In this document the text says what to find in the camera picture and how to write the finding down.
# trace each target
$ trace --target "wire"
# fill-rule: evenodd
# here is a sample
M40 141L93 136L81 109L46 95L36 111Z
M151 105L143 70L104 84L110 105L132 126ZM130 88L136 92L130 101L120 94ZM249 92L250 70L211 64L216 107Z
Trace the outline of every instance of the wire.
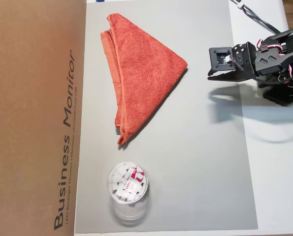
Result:
M266 47L264 47L264 48L279 48L279 49L281 50L281 52L283 51L282 46L280 46L280 45L278 45L278 44L268 45L268 46L266 46Z
M253 12L253 10L251 10L249 7L247 7L246 5L242 6L242 10L245 13L246 16L248 16L249 18L258 21L259 23L262 23L263 25L265 25L267 28L269 28L272 32L274 33L281 33L278 29L276 29L274 26L270 25L268 22L262 20L255 12Z
M254 74L250 74L248 73L247 71L245 71L245 69L238 63L236 63L234 61L233 58L229 57L229 59L240 69L242 70L243 72L245 72L245 74L250 77L251 79L257 81L257 82L260 82L262 84L265 84L265 85L281 85L281 84L284 84L285 82L288 82L290 80L293 80L293 77L291 78L288 78L288 79L285 79L283 81L264 81L264 80L261 80L261 79L258 79Z
M292 77L292 67L291 67L291 65L289 65L289 73L290 73L290 77Z
M262 43L262 39L259 39L259 41L258 41L258 43L257 43L257 49L258 49L258 50L260 50L260 47L259 47L259 43L260 43L260 42Z

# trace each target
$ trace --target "gray mat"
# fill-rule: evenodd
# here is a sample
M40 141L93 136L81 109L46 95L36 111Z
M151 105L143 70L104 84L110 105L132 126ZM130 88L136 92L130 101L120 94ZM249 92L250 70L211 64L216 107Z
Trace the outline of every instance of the gray mat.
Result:
M188 63L180 83L125 150L117 145L116 97L99 35L109 29L108 14L117 12ZM206 79L208 49L231 45L225 0L87 5L76 233L258 227L239 88ZM126 160L147 170L150 186L140 205L119 208L106 180Z

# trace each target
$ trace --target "folded towel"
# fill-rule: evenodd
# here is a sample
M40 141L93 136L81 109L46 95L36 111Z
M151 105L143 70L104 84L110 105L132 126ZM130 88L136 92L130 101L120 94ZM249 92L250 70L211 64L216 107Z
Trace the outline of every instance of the folded towel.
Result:
M107 19L111 30L101 33L101 41L117 98L118 144L123 145L162 102L187 63L122 15Z

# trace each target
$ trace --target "cardboard box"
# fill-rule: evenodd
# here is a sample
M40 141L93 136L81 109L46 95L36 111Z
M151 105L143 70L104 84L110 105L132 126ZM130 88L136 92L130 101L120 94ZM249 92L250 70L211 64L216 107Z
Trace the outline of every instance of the cardboard box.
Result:
M85 16L0 1L0 236L74 234Z

